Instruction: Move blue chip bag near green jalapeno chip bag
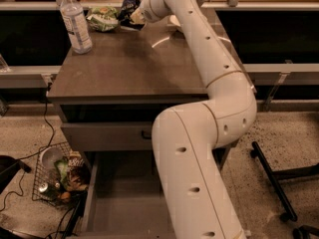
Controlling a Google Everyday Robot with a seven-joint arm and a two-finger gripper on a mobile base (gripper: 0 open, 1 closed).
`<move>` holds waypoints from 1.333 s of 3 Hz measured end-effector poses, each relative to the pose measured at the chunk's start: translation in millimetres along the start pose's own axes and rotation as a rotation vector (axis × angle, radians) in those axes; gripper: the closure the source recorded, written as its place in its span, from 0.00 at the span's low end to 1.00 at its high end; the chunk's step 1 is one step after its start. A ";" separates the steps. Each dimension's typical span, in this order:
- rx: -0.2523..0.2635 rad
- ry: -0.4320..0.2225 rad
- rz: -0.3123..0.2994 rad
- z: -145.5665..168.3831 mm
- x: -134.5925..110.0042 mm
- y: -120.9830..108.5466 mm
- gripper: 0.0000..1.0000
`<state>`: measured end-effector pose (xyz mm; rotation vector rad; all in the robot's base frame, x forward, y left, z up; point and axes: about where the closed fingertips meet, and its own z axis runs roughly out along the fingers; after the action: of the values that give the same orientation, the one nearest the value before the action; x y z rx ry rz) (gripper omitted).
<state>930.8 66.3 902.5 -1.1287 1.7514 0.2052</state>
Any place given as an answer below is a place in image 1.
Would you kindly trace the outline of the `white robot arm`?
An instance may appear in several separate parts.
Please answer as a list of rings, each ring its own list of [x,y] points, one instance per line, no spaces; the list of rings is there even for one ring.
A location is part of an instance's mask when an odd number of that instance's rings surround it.
[[[153,151],[176,239],[246,239],[212,152],[255,121],[253,87],[200,11],[204,0],[143,0],[148,22],[177,18],[207,91],[206,101],[161,112]]]

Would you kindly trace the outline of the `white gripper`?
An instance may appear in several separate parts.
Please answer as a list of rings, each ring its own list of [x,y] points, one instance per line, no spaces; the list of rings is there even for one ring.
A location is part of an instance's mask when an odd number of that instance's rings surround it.
[[[144,25],[146,20],[154,23],[170,14],[171,11],[164,0],[142,0],[140,8],[132,13],[130,19],[134,25]]]

